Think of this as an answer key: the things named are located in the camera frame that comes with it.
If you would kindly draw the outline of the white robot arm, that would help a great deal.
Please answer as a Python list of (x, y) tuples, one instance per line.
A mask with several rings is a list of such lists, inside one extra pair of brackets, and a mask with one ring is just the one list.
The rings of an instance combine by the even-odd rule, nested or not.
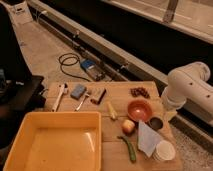
[(161, 99), (166, 111), (181, 109), (188, 100), (194, 103), (192, 110), (200, 116), (210, 116), (213, 126), (213, 86), (207, 83), (210, 68), (203, 62), (193, 62), (171, 70)]

